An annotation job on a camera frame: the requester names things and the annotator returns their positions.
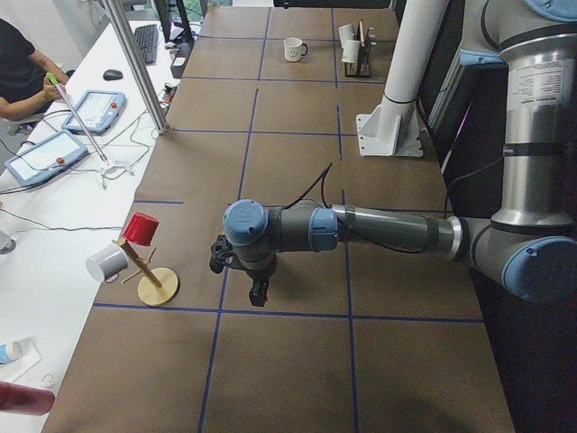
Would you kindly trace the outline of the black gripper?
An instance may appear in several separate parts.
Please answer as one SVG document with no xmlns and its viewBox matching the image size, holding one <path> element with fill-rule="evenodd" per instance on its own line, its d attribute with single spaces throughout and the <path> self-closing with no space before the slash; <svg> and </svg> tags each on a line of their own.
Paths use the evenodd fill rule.
<svg viewBox="0 0 577 433">
<path fill-rule="evenodd" d="M 225 267 L 238 269 L 239 262 L 232 244 L 225 235 L 219 235 L 210 247 L 209 268 L 222 272 Z M 254 280 L 249 291 L 249 300 L 254 307 L 264 307 L 268 300 L 269 280 Z"/>
</svg>

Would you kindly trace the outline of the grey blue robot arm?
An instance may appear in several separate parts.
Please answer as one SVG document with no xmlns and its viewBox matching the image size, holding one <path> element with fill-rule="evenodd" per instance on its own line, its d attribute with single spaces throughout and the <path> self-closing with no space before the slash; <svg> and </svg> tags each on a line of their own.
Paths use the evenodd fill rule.
<svg viewBox="0 0 577 433">
<path fill-rule="evenodd" d="M 210 270 L 245 272 L 252 279 L 249 300 L 264 307 L 277 254 L 332 251 L 339 242 L 375 244 L 402 253 L 441 253 L 457 259 L 466 242 L 466 223 L 378 209 L 332 205 L 301 199 L 290 207 L 265 207 L 253 199 L 231 204 L 224 232 L 210 248 Z"/>
<path fill-rule="evenodd" d="M 576 107 L 575 2 L 467 2 L 461 61 L 508 66 L 501 206 L 488 219 L 463 220 L 468 260 L 521 299 L 565 299 L 576 290 L 562 199 Z"/>
</svg>

